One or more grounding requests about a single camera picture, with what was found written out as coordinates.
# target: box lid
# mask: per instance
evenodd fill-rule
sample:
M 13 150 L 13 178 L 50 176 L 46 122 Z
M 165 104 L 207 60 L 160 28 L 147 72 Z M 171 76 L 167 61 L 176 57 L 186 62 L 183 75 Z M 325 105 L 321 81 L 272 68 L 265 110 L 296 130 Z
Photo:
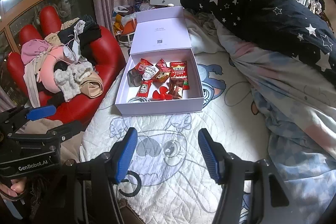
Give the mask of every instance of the box lid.
M 182 6 L 137 12 L 136 19 L 130 54 L 191 48 Z

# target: pile of clothes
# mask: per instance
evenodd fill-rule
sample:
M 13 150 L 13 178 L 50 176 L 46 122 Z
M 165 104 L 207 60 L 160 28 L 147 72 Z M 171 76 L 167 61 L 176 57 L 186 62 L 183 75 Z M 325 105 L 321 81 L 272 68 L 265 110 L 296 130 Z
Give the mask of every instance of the pile of clothes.
M 103 93 L 90 48 L 90 43 L 100 37 L 98 24 L 85 15 L 63 23 L 59 32 L 49 34 L 44 40 L 33 39 L 22 45 L 24 81 L 33 107 L 41 106 L 39 91 L 53 93 L 48 104 L 55 107 L 80 93 L 89 98 Z

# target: white cable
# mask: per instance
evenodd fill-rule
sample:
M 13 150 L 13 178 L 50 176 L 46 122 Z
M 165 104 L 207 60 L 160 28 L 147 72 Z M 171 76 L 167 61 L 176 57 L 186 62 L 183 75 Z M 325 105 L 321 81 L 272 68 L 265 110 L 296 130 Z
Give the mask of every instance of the white cable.
M 147 97 L 133 97 L 128 100 L 127 103 L 143 103 L 143 102 L 150 102 L 150 99 Z

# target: cardboard box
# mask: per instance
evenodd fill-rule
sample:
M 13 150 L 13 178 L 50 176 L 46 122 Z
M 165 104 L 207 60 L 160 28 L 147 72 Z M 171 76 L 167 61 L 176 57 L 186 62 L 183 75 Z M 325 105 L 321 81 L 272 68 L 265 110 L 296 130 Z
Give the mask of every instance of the cardboard box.
M 197 64 L 191 49 L 188 30 L 183 16 L 183 7 L 167 7 L 138 12 L 130 57 L 125 67 L 115 105 L 123 116 L 144 116 L 200 112 L 203 107 L 203 89 Z M 127 103 L 137 95 L 139 87 L 130 87 L 127 72 L 144 58 L 156 64 L 161 58 L 169 66 L 173 61 L 187 61 L 190 89 L 183 90 L 182 99 Z M 169 79 L 163 84 L 169 87 Z M 160 83 L 153 83 L 148 99 Z

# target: pink clothing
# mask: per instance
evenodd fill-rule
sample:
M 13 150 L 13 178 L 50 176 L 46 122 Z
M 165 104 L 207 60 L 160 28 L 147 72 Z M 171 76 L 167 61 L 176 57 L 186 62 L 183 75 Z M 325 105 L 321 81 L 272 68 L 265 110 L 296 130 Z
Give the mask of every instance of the pink clothing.
M 21 49 L 21 59 L 22 62 L 26 65 L 32 61 L 36 56 L 40 55 L 41 52 L 46 51 L 49 48 L 45 40 L 33 39 L 22 45 Z

